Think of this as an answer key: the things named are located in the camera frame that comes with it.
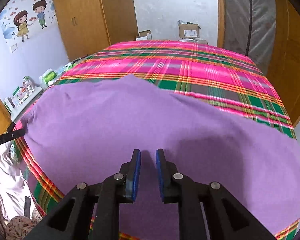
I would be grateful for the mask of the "patterned left sleeve forearm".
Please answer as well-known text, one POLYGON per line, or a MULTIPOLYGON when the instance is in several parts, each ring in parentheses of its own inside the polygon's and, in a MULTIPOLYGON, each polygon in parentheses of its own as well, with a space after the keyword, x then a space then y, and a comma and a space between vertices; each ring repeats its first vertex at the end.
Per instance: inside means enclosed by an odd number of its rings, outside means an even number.
POLYGON ((37 209, 34 209, 31 218, 16 216, 6 223, 0 202, 0 234, 5 239, 24 239, 41 220, 42 216, 37 209))

